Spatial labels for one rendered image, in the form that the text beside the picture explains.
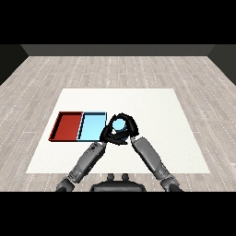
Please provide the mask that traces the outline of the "dark grey robot body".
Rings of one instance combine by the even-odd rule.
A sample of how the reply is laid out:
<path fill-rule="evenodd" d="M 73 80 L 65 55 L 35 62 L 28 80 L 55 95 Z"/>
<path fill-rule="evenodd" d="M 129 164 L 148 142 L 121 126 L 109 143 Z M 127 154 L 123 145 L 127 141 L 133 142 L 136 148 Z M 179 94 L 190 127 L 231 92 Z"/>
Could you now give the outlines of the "dark grey robot body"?
<path fill-rule="evenodd" d="M 93 184 L 91 192 L 145 192 L 143 184 L 131 182 L 127 173 L 122 174 L 121 181 L 114 180 L 114 174 L 109 173 L 105 182 Z"/>

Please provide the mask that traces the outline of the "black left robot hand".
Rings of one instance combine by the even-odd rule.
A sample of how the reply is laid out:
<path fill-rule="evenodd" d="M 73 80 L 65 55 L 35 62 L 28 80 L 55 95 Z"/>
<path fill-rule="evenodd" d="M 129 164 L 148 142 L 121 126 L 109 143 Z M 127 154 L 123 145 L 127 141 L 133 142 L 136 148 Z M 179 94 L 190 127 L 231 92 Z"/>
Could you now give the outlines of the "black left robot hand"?
<path fill-rule="evenodd" d="M 115 134 L 112 132 L 114 129 L 113 123 L 117 120 L 124 121 L 124 127 L 121 128 L 120 132 L 116 132 Z M 114 115 L 109 123 L 103 128 L 100 134 L 100 142 L 104 143 L 113 143 L 115 145 L 126 145 L 126 139 L 128 137 L 127 134 L 127 121 L 128 116 L 124 113 L 119 113 L 118 115 Z"/>

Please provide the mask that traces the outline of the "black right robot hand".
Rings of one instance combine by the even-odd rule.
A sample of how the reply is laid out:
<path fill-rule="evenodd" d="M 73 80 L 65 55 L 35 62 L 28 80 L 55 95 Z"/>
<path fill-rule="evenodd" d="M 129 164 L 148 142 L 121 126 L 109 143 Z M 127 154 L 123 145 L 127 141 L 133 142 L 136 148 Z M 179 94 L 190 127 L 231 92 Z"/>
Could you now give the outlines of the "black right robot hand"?
<path fill-rule="evenodd" d="M 130 137 L 139 135 L 136 121 L 134 120 L 132 116 L 125 113 L 119 113 L 117 115 L 117 118 L 125 121 L 126 130 Z"/>

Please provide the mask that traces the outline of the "light blue shallow open box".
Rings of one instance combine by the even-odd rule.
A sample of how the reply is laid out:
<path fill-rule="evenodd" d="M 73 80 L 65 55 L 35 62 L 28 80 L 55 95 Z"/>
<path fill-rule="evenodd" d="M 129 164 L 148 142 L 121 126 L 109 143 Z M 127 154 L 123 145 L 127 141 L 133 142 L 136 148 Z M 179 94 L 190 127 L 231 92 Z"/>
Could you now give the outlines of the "light blue shallow open box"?
<path fill-rule="evenodd" d="M 77 132 L 78 142 L 97 142 L 106 125 L 106 112 L 84 112 Z"/>

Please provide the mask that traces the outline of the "small blue can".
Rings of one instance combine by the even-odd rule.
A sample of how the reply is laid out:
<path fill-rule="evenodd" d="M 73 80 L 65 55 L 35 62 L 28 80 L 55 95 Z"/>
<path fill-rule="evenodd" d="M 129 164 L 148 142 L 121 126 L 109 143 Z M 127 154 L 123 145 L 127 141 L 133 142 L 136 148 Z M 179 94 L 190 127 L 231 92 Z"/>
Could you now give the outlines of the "small blue can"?
<path fill-rule="evenodd" d="M 122 133 L 125 133 L 126 131 L 127 131 L 126 124 L 123 119 L 117 119 L 112 123 L 112 134 L 115 140 L 120 140 L 123 143 L 125 143 L 127 140 L 127 136 L 123 136 L 119 138 L 117 138 L 117 136 Z"/>

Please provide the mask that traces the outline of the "red shallow open box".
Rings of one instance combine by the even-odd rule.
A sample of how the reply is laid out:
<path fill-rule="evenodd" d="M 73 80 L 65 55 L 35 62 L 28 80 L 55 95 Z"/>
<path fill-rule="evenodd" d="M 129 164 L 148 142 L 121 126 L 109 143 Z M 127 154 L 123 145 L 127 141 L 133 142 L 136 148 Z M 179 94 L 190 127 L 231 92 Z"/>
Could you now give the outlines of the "red shallow open box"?
<path fill-rule="evenodd" d="M 59 112 L 52 132 L 51 142 L 76 142 L 83 112 Z"/>

